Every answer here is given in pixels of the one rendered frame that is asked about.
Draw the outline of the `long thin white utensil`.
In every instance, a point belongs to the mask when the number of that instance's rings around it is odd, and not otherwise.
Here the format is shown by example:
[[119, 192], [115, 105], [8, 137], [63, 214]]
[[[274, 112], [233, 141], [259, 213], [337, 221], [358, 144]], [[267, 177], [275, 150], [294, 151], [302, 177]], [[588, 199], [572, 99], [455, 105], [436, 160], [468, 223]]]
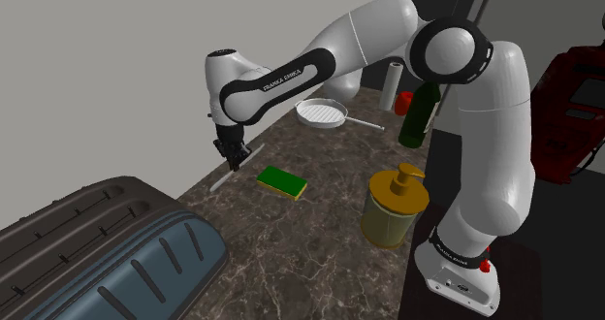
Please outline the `long thin white utensil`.
[[[245, 166], [249, 161], [251, 161], [262, 149], [265, 147], [265, 144], [260, 144], [258, 148], [254, 149], [248, 157], [246, 157], [240, 164], [239, 168], [241, 169]], [[227, 174], [223, 175], [220, 179], [218, 179], [210, 188], [209, 192], [213, 193], [216, 191], [224, 182], [226, 182], [236, 171], [229, 171]]]

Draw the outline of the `green and yellow sponge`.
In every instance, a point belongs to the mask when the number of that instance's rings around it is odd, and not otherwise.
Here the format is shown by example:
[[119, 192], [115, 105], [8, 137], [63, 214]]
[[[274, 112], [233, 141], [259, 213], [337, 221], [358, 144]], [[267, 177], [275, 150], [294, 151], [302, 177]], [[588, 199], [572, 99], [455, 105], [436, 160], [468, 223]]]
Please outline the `green and yellow sponge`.
[[296, 201], [307, 187], [305, 179], [274, 166], [267, 166], [258, 174], [256, 181], [261, 186], [293, 201]]

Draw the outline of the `white grill pan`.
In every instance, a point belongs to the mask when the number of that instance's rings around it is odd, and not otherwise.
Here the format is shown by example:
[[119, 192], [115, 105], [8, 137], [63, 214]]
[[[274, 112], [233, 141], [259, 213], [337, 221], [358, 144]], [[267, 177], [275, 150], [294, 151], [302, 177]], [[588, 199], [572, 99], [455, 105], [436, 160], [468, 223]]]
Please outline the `white grill pan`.
[[349, 116], [347, 108], [334, 99], [311, 98], [299, 101], [295, 105], [295, 111], [301, 123], [313, 128], [332, 129], [351, 121], [380, 131], [385, 130], [383, 126]]

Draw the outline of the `white paper towel roll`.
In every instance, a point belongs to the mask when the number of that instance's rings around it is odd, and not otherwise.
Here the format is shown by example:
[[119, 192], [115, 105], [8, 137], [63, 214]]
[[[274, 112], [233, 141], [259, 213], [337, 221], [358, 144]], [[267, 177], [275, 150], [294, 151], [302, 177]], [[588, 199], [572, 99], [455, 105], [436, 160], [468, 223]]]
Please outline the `white paper towel roll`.
[[389, 64], [379, 100], [379, 110], [390, 111], [392, 109], [398, 92], [402, 70], [403, 65], [401, 63], [391, 62]]

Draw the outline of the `yellow soap dispenser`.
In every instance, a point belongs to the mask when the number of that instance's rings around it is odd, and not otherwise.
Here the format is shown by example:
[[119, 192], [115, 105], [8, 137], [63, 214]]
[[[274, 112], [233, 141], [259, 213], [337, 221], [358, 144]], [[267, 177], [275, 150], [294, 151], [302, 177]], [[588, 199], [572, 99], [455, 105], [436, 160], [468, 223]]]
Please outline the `yellow soap dispenser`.
[[420, 178], [425, 174], [409, 163], [396, 171], [380, 171], [369, 180], [361, 218], [361, 231], [372, 244], [396, 249], [430, 197]]

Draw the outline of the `small red cup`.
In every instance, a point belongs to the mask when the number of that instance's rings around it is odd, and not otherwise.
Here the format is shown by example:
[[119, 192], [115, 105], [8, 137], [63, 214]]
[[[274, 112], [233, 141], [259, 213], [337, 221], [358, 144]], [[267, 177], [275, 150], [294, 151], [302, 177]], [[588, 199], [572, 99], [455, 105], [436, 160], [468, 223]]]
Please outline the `small red cup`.
[[396, 115], [400, 115], [400, 116], [407, 115], [412, 99], [413, 99], [412, 92], [410, 92], [410, 91], [400, 92], [394, 103], [394, 113]]

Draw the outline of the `large grey and blue toaster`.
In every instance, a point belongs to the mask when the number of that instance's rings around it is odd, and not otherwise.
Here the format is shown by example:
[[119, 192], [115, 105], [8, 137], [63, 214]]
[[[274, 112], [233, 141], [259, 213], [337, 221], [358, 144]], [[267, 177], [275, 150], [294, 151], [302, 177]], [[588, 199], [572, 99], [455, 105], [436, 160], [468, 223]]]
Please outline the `large grey and blue toaster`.
[[200, 215], [106, 179], [0, 230], [0, 320], [183, 320], [228, 259]]

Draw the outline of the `dark green bottle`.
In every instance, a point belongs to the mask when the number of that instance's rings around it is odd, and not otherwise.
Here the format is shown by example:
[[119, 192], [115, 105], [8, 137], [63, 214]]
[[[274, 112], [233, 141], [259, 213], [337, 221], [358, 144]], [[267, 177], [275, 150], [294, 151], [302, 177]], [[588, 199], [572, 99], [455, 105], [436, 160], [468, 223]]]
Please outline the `dark green bottle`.
[[409, 148], [422, 145], [440, 101], [438, 83], [427, 81], [414, 91], [398, 135], [400, 144]]

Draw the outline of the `dark robot stand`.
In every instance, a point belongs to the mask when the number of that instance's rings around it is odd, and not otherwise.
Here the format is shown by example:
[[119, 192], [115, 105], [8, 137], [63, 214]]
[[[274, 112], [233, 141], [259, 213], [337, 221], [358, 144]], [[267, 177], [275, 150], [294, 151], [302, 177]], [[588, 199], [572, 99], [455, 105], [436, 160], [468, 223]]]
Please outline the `dark robot stand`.
[[495, 241], [492, 259], [502, 293], [493, 316], [432, 292], [410, 261], [398, 320], [605, 320], [605, 174], [537, 180], [529, 217]]

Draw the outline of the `dark red appliance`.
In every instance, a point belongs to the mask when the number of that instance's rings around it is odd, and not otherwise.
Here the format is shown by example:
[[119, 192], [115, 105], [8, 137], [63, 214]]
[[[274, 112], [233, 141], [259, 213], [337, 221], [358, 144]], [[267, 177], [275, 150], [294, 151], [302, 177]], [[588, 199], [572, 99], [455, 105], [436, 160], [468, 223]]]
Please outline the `dark red appliance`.
[[558, 54], [531, 91], [536, 176], [566, 184], [605, 145], [605, 43]]

